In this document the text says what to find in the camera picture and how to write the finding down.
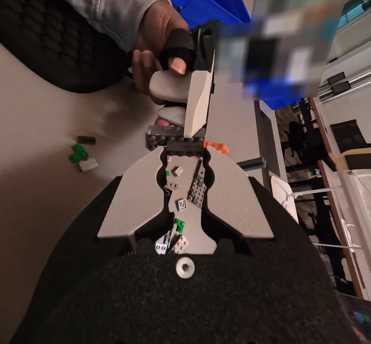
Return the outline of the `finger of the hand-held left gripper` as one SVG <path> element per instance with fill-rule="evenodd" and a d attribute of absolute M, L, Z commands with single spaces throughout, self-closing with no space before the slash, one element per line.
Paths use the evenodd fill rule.
<path fill-rule="evenodd" d="M 185 138 L 192 138 L 206 124 L 212 80 L 212 74 L 206 70 L 192 73 L 184 124 Z"/>

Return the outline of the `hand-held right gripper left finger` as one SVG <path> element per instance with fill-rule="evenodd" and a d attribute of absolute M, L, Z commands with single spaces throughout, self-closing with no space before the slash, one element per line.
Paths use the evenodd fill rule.
<path fill-rule="evenodd" d="M 154 243 L 173 228 L 166 166 L 166 149 L 158 147 L 126 170 L 98 231 L 99 239 L 127 239 L 136 247 L 141 239 Z"/>

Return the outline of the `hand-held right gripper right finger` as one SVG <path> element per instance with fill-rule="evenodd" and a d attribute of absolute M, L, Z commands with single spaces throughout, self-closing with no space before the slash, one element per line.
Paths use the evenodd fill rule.
<path fill-rule="evenodd" d="M 272 240 L 274 234 L 243 169 L 212 147 L 203 152 L 206 191 L 201 213 L 202 231 L 215 243 L 229 238 Z"/>

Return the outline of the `partly built grey lego model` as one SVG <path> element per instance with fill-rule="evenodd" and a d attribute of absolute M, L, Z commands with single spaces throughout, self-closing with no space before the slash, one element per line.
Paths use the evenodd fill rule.
<path fill-rule="evenodd" d="M 204 148 L 206 147 L 213 147 L 222 154 L 227 154 L 229 152 L 229 149 L 222 143 L 212 143 L 205 140 Z M 193 203 L 197 207 L 202 208 L 204 194 L 206 191 L 206 185 L 204 184 L 205 168 L 203 166 L 202 159 L 197 157 L 197 160 L 199 161 L 199 163 L 196 167 L 196 173 L 191 188 L 189 190 L 187 200 L 188 202 Z M 240 168 L 242 168 L 245 172 L 256 169 L 264 169 L 266 168 L 267 165 L 266 159 L 263 157 L 237 162 L 236 164 Z"/>

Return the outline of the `grey lego wall section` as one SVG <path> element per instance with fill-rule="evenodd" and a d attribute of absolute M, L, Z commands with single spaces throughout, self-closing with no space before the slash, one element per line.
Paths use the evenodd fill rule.
<path fill-rule="evenodd" d="M 184 136 L 184 127 L 150 125 L 146 133 L 146 148 L 153 150 L 166 146 L 168 142 L 203 142 L 206 136 L 206 126 L 199 129 L 191 138 Z"/>

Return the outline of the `light grey square lego brick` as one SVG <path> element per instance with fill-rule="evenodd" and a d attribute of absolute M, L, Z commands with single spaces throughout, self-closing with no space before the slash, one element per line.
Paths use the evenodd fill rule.
<path fill-rule="evenodd" d="M 179 235 L 173 247 L 170 250 L 171 254 L 184 254 L 189 246 L 189 241 L 184 235 Z"/>

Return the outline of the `green lego set box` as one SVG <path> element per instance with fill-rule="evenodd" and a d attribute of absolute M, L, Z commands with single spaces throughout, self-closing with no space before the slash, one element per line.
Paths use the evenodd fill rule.
<path fill-rule="evenodd" d="M 341 293 L 337 293 L 337 299 L 360 341 L 370 344 L 371 302 Z"/>

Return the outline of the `person's left hand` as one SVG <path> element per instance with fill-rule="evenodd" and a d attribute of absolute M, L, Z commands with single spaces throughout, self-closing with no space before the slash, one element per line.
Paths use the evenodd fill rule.
<path fill-rule="evenodd" d="M 133 45 L 132 76 L 139 92 L 149 96 L 157 105 L 165 101 L 153 96 L 149 84 L 158 71 L 157 56 L 162 51 L 168 36 L 176 29 L 189 32 L 189 26 L 168 1 L 158 1 L 144 14 Z"/>

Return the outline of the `white stand with wooden board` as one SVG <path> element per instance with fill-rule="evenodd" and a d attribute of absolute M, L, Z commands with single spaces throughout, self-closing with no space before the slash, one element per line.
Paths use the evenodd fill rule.
<path fill-rule="evenodd" d="M 350 192 L 348 190 L 348 188 L 346 188 L 345 186 L 345 179 L 343 179 L 340 174 L 345 174 L 345 171 L 340 171 L 338 172 L 338 175 L 339 175 L 339 178 L 341 180 L 341 187 L 343 188 L 344 190 L 344 193 L 345 193 L 345 197 L 347 199 L 347 202 L 349 204 L 349 207 L 351 209 L 351 213 L 353 214 L 354 216 L 354 220 L 356 221 L 356 226 L 358 228 L 358 231 L 359 231 L 359 241 L 361 242 L 361 245 L 358 246 L 356 245 L 357 241 L 356 240 L 350 240 L 350 236 L 354 236 L 354 235 L 350 235 L 351 233 L 351 230 L 353 230 L 353 228 L 351 228 L 350 225 L 348 225 L 344 220 L 342 220 L 343 222 L 343 226 L 344 227 L 348 227 L 348 242 L 349 242 L 349 246 L 341 246 L 341 245 L 336 245 L 334 242 L 332 243 L 314 243 L 315 246 L 319 247 L 319 248 L 329 248 L 329 249 L 343 249 L 343 248 L 357 248 L 357 249 L 362 249 L 363 252 L 364 252 L 364 255 L 365 255 L 365 259 L 366 259 L 366 263 L 368 265 L 368 268 L 370 269 L 370 242 L 368 241 L 368 238 L 366 237 L 366 233 L 364 233 L 364 230 L 362 228 L 363 226 L 363 219 L 361 217 L 362 215 L 362 211 L 361 210 L 357 210 L 356 209 L 356 205 L 351 201 L 351 197 L 350 197 Z M 295 208 L 295 205 L 294 205 L 294 198 L 295 197 L 299 197 L 299 196 L 303 196 L 305 194 L 312 194 L 312 195 L 316 195 L 316 194 L 323 194 L 323 193 L 326 193 L 329 192 L 329 191 L 332 191 L 334 190 L 335 188 L 326 188 L 325 185 L 323 184 L 322 185 L 322 188 L 318 189 L 318 190 L 310 190 L 310 191 L 306 191 L 306 192 L 293 192 L 292 191 L 292 188 L 290 187 L 290 185 L 288 183 L 285 183 L 284 181 L 280 180 L 279 178 L 275 177 L 275 176 L 272 176 L 271 177 L 271 186 L 272 186 L 272 191 L 273 191 L 273 197 L 289 212 L 289 214 L 291 214 L 291 216 L 297 221 L 299 222 L 298 220 L 298 215 L 297 215 L 297 212 L 296 212 L 296 208 Z"/>

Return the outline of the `black office chair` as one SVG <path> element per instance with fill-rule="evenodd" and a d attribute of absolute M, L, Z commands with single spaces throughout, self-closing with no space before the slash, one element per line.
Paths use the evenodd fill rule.
<path fill-rule="evenodd" d="M 313 128 L 309 132 L 304 131 L 304 126 L 297 121 L 291 121 L 288 125 L 288 131 L 285 133 L 288 140 L 281 142 L 282 154 L 285 157 L 286 149 L 290 149 L 292 157 L 294 153 L 298 154 L 299 159 L 305 163 L 309 161 L 320 160 L 323 154 L 326 154 L 319 128 Z"/>

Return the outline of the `wooden-edged office desk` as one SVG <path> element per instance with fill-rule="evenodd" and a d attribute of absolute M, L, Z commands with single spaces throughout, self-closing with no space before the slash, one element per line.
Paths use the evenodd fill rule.
<path fill-rule="evenodd" d="M 344 220 L 351 226 L 351 228 L 353 228 L 350 235 L 354 236 L 350 236 L 350 240 L 356 240 L 356 245 L 360 246 L 361 242 L 359 241 L 359 231 L 356 226 L 356 221 L 351 213 L 351 209 L 345 197 L 344 190 L 341 187 L 341 180 L 336 169 L 336 162 L 341 154 L 340 150 L 333 136 L 330 125 L 326 122 L 320 98 L 309 97 L 308 101 L 312 107 L 314 117 L 317 121 L 328 154 L 329 164 L 325 161 L 318 161 L 318 166 L 325 187 L 335 188 L 334 190 L 327 192 L 327 196 L 336 234 L 340 240 L 341 246 L 350 245 L 347 236 L 348 227 L 344 227 L 342 222 L 342 220 Z M 370 287 L 367 286 L 370 283 L 370 273 L 363 250 L 360 248 L 343 248 L 342 250 L 357 297 L 369 300 Z"/>

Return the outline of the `black square panel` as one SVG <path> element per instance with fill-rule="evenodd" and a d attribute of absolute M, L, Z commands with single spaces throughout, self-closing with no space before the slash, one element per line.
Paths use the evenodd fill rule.
<path fill-rule="evenodd" d="M 364 139 L 356 119 L 331 124 L 330 127 L 340 153 L 371 147 L 371 144 Z"/>

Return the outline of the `silver ceiling pipes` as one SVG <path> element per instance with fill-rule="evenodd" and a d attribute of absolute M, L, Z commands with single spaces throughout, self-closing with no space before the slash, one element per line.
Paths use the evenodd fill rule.
<path fill-rule="evenodd" d="M 371 70 L 364 70 L 358 74 L 346 77 L 344 72 L 338 73 L 326 80 L 320 86 L 318 97 L 322 103 L 346 95 L 371 84 Z"/>

